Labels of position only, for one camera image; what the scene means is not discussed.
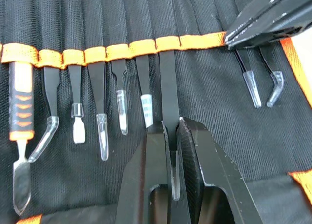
black fabric tool pouch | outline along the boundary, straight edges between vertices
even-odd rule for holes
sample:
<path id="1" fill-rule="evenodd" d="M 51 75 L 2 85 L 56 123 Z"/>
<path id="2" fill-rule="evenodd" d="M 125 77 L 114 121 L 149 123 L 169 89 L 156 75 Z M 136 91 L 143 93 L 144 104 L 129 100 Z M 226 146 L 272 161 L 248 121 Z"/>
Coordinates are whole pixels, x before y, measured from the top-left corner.
<path id="1" fill-rule="evenodd" d="M 149 69 L 154 122 L 162 119 L 159 52 L 174 50 L 180 116 L 203 123 L 248 183 L 311 168 L 312 114 L 280 43 L 266 47 L 285 77 L 273 108 L 255 109 L 233 51 L 223 47 L 222 31 L 251 0 L 0 0 L 0 223 L 36 217 L 36 224 L 113 224 L 124 168 L 146 134 L 138 69 Z M 243 51 L 254 71 L 263 103 L 273 89 L 257 49 Z M 148 56 L 138 67 L 137 56 Z M 117 81 L 111 61 L 125 59 L 129 132 L 118 121 Z M 60 69 L 58 130 L 31 164 L 31 201 L 19 217 L 12 204 L 12 167 L 18 158 L 9 141 L 8 63 L 32 63 L 35 136 L 40 141 L 50 116 L 42 88 L 42 67 Z M 101 160 L 88 64 L 105 62 L 109 158 Z M 73 142 L 72 93 L 67 66 L 82 65 L 81 101 L 86 141 Z M 181 200 L 187 207 L 182 181 Z"/>

